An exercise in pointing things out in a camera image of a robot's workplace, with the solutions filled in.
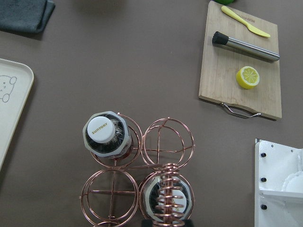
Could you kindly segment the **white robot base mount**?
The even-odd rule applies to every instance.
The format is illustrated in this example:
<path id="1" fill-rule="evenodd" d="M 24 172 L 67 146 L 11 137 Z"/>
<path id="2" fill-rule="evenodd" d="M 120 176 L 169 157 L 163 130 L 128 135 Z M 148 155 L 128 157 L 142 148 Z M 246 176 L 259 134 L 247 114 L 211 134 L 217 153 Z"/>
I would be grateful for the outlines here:
<path id="1" fill-rule="evenodd" d="M 303 150 L 255 141 L 256 227 L 303 225 Z"/>

